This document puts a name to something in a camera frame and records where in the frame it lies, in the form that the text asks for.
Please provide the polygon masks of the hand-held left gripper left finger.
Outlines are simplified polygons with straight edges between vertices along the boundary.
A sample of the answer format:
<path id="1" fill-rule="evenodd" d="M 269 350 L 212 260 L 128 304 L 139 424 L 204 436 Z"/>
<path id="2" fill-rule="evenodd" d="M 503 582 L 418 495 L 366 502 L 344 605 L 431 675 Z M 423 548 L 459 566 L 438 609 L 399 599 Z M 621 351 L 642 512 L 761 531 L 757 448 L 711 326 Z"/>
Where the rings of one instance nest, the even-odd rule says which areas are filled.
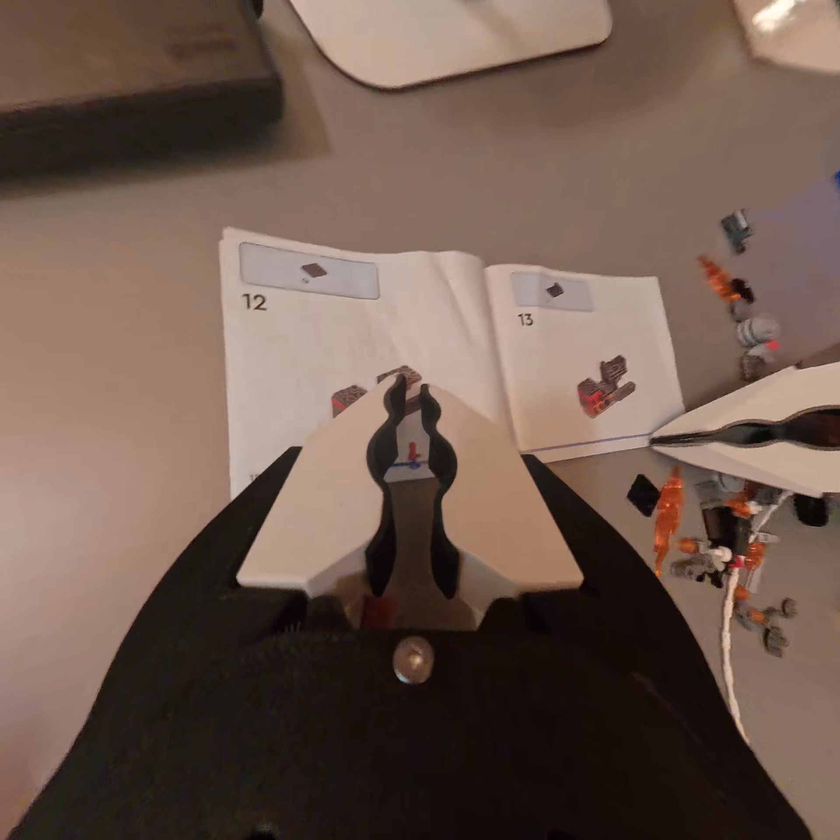
<path id="1" fill-rule="evenodd" d="M 390 374 L 307 438 L 237 572 L 240 586 L 311 599 L 383 592 L 395 554 L 385 474 L 405 399 L 405 375 Z"/>

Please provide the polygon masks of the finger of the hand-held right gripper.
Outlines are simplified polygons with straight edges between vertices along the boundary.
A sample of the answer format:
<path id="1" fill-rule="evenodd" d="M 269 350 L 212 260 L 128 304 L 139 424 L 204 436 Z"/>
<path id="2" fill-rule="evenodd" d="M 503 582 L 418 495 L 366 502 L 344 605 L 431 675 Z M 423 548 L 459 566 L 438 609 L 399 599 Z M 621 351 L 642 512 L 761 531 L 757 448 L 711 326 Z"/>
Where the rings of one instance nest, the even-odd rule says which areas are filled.
<path id="1" fill-rule="evenodd" d="M 683 445 L 741 424 L 770 425 L 839 405 L 839 362 L 789 366 L 667 423 L 651 445 Z"/>
<path id="2" fill-rule="evenodd" d="M 839 491 L 837 428 L 719 428 L 656 435 L 652 446 L 692 466 L 808 497 Z"/>

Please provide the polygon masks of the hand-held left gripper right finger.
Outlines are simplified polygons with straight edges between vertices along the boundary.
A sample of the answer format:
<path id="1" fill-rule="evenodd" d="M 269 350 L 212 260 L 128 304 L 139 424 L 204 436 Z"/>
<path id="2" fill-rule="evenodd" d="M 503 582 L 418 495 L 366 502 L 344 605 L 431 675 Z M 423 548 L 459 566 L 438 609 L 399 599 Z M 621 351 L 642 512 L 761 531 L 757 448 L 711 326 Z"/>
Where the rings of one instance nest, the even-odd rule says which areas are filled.
<path id="1" fill-rule="evenodd" d="M 434 581 L 474 615 L 500 599 L 576 591 L 583 573 L 507 432 L 436 385 L 419 396 L 437 479 Z"/>

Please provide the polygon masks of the lego pieces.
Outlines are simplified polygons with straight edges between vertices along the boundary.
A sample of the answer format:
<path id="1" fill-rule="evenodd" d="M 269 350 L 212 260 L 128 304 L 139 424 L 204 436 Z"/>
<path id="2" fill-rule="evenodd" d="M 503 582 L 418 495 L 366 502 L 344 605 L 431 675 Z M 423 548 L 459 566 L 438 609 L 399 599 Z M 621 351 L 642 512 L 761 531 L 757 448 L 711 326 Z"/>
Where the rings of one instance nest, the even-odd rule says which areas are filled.
<path id="1" fill-rule="evenodd" d="M 838 361 L 838 209 L 804 212 L 789 219 L 788 227 L 776 215 L 756 227 L 744 210 L 730 213 L 720 223 L 729 255 L 697 258 L 705 282 L 727 310 L 740 351 L 741 384 L 726 394 L 789 366 Z M 838 429 L 838 409 L 728 428 Z M 675 461 L 653 509 L 655 574 L 662 574 L 665 557 L 678 545 L 681 556 L 670 563 L 669 573 L 726 591 L 722 653 L 729 655 L 730 624 L 736 621 L 761 636 L 768 654 L 783 657 L 790 642 L 782 622 L 796 615 L 795 600 L 763 608 L 752 601 L 771 540 L 764 526 L 792 501 L 800 522 L 821 527 L 828 501 L 838 494 L 795 494 L 690 465 L 650 446 Z"/>

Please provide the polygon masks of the lego instruction booklet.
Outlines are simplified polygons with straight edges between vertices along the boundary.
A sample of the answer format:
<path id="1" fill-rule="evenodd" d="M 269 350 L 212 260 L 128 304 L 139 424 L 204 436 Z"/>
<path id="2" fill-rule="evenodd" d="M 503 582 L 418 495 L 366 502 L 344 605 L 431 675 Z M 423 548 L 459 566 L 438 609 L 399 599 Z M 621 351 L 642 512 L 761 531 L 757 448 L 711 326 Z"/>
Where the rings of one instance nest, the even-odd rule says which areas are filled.
<path id="1" fill-rule="evenodd" d="M 432 475 L 423 385 L 546 464 L 644 447 L 686 409 L 655 277 L 359 253 L 232 227 L 219 267 L 231 497 L 394 375 L 407 387 L 391 482 Z"/>

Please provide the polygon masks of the clear plastic bag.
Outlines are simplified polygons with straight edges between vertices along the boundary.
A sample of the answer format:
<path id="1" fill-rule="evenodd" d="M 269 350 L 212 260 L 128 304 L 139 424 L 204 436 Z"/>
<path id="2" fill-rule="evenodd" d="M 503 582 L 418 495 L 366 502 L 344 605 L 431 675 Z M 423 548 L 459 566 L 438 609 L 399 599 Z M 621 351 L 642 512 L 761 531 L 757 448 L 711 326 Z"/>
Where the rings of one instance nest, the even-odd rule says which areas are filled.
<path id="1" fill-rule="evenodd" d="M 752 58 L 778 67 L 839 74 L 838 1 L 733 1 Z"/>

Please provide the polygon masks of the flat black box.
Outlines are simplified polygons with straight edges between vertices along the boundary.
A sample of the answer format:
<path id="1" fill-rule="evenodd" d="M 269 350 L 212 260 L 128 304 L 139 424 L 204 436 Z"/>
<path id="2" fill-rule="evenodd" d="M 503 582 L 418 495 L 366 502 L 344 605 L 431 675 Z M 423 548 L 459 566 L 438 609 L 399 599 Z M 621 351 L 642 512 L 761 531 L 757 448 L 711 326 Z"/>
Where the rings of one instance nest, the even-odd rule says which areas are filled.
<path id="1" fill-rule="evenodd" d="M 262 8 L 2 1 L 2 179 L 259 140 L 285 104 Z"/>

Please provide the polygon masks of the white stand with flat base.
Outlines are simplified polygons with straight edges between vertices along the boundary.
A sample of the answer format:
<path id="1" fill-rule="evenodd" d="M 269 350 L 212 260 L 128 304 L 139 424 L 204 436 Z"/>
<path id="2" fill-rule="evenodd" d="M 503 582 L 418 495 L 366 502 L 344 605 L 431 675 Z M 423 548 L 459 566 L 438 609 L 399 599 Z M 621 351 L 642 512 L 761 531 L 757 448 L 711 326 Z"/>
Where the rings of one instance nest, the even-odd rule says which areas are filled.
<path id="1" fill-rule="evenodd" d="M 587 49 L 613 30 L 605 1 L 291 1 L 323 55 L 399 91 Z"/>

